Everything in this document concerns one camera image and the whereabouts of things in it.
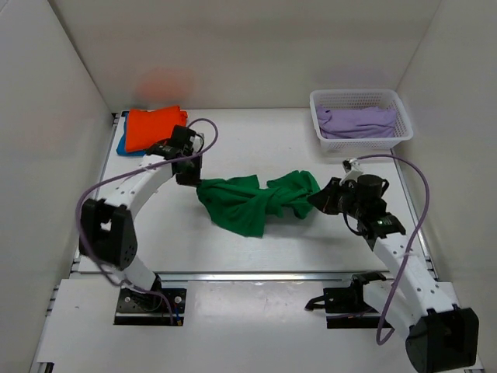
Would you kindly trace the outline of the green t shirt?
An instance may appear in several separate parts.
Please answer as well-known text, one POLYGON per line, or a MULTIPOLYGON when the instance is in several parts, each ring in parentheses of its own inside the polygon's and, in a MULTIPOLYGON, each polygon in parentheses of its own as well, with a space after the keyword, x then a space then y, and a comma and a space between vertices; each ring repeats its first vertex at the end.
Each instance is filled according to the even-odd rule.
POLYGON ((208 179, 196 187, 199 202, 218 227, 244 237, 263 237, 266 218, 282 218, 286 211, 299 220, 312 210, 308 197, 320 190, 308 171, 294 170, 266 182, 262 188, 256 175, 208 179))

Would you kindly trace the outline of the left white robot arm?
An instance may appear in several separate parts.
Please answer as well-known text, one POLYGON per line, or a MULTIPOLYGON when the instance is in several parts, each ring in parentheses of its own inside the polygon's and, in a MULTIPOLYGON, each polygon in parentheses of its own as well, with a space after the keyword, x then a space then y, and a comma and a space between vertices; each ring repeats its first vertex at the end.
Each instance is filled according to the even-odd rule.
POLYGON ((162 302, 158 275, 137 255, 134 219, 152 195, 169 180, 194 187, 200 182, 202 155, 209 146, 203 134, 176 126, 153 144, 138 167, 85 191, 76 207, 79 252, 114 286, 129 288, 144 309, 162 302))

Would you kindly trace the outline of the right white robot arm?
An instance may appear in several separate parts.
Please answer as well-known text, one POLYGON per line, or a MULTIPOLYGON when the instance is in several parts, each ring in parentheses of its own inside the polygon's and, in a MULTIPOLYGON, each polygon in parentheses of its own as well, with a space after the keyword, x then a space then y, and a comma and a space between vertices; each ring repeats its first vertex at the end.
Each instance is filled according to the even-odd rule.
POLYGON ((387 180, 375 175, 342 181, 333 177, 323 190, 308 197, 320 212, 353 218, 353 233, 395 277, 377 272, 354 274, 346 288, 326 288, 310 300, 307 310, 325 309, 330 318, 376 311, 405 341, 409 361, 417 372, 442 372, 470 367, 477 360, 479 320, 461 308, 412 255, 401 222, 383 199, 387 180))

